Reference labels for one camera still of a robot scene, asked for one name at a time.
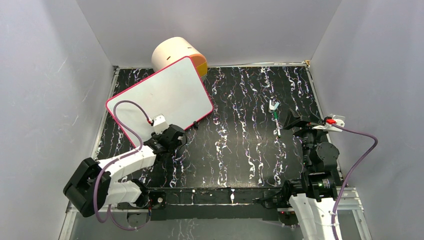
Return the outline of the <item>white green whiteboard marker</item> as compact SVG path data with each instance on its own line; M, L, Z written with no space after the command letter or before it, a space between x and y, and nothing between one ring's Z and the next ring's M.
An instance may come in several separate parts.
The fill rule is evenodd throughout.
M280 124L279 124L279 117L276 111L273 112L273 119L275 121L276 129L275 129L275 135L278 138L281 138L281 130L280 130Z

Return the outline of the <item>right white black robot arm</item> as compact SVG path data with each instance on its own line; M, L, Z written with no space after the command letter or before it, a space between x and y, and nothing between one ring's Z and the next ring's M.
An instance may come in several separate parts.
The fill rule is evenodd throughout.
M340 177L337 171L339 150L321 138L329 132L341 132L345 117L301 116L290 109L284 130L298 128L293 133L301 140L304 169L300 178L286 180L281 190L268 190L257 199L268 209L292 207L305 240L334 240L339 230L333 209L338 197Z

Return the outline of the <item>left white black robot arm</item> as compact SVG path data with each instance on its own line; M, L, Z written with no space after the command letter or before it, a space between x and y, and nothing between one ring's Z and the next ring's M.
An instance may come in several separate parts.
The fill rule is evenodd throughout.
M86 218L113 204L129 203L145 208L151 203L150 190L138 179L120 180L170 158L183 146L186 137L183 128L171 124L162 133L153 134L141 147L121 155L98 161L88 157L70 177L63 194Z

